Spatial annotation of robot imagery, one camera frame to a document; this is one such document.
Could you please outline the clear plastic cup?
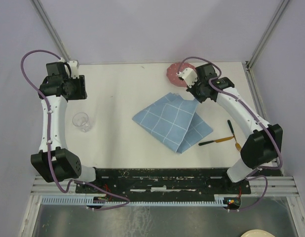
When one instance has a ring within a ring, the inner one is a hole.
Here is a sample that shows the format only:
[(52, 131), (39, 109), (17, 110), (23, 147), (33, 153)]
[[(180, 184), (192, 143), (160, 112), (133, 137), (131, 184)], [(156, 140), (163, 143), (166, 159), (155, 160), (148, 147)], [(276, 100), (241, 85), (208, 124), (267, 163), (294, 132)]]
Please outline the clear plastic cup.
[(87, 113), (79, 112), (72, 118), (73, 125), (82, 132), (89, 132), (92, 128), (90, 119)]

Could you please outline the blue checked cloth placemat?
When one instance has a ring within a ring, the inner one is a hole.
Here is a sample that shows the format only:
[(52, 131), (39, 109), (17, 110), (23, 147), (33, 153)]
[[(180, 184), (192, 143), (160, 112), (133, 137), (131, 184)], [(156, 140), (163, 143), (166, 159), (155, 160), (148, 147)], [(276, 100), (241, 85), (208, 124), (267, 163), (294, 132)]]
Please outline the blue checked cloth placemat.
[(199, 102), (168, 93), (132, 120), (175, 153), (183, 153), (213, 132), (197, 113)]

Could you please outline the green handled gold fork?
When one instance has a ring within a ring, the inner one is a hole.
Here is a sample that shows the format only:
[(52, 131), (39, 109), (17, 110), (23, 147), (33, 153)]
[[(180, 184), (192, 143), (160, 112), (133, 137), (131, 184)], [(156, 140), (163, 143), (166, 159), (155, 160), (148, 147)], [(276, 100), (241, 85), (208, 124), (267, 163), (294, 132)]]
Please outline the green handled gold fork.
[(235, 147), (237, 148), (237, 150), (238, 150), (239, 152), (241, 152), (241, 145), (238, 143), (238, 141), (237, 141), (237, 139), (236, 139), (236, 136), (235, 136), (234, 129), (233, 129), (233, 126), (232, 126), (232, 124), (231, 124), (231, 121), (228, 119), (227, 122), (228, 122), (228, 125), (229, 125), (229, 128), (230, 128), (230, 131), (231, 131), (231, 133), (232, 133), (232, 135), (233, 135), (233, 138), (234, 138), (234, 140), (235, 140)]

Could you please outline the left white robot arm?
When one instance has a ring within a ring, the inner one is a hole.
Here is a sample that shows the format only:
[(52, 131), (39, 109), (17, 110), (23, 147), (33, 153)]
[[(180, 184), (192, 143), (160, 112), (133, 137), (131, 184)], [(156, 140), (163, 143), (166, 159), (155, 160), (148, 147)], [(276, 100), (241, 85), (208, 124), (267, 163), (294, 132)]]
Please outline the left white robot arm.
[(46, 65), (47, 77), (39, 87), (43, 109), (41, 144), (31, 164), (48, 183), (77, 179), (87, 182), (87, 188), (97, 193), (104, 181), (96, 176), (95, 168), (81, 164), (77, 155), (68, 150), (65, 138), (65, 114), (70, 100), (87, 97), (85, 77), (78, 72), (78, 61), (60, 60)]

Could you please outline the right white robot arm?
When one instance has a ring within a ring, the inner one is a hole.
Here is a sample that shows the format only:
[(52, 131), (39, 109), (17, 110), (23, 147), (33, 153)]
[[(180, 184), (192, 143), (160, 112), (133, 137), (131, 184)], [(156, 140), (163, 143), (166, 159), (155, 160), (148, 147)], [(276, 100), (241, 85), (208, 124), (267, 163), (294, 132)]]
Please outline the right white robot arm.
[(187, 91), (202, 103), (206, 99), (218, 103), (241, 128), (246, 142), (240, 150), (240, 159), (227, 170), (227, 177), (221, 180), (226, 193), (233, 193), (239, 182), (252, 175), (256, 169), (267, 168), (266, 163), (279, 160), (282, 166), (281, 144), (283, 130), (280, 125), (272, 125), (243, 100), (234, 83), (217, 66), (208, 63), (186, 68), (178, 77), (187, 84)]

